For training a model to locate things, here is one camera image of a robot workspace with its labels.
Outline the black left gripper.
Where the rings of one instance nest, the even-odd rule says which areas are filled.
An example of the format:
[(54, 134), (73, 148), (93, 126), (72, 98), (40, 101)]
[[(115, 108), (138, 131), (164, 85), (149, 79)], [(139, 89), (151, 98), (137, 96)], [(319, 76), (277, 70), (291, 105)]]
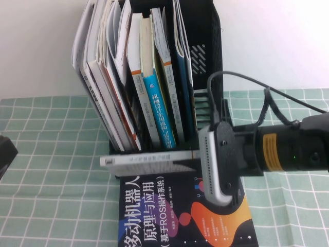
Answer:
[(0, 179), (18, 154), (18, 150), (10, 138), (1, 136), (0, 141)]

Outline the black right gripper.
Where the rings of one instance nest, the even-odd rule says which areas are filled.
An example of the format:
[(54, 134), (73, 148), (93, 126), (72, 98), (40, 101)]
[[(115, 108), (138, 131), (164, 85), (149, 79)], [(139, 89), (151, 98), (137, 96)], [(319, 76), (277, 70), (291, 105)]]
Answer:
[(230, 199), (228, 204), (235, 205), (242, 187), (240, 177), (263, 175), (255, 146), (258, 126), (234, 126), (227, 99), (222, 100), (220, 117), (220, 189)]

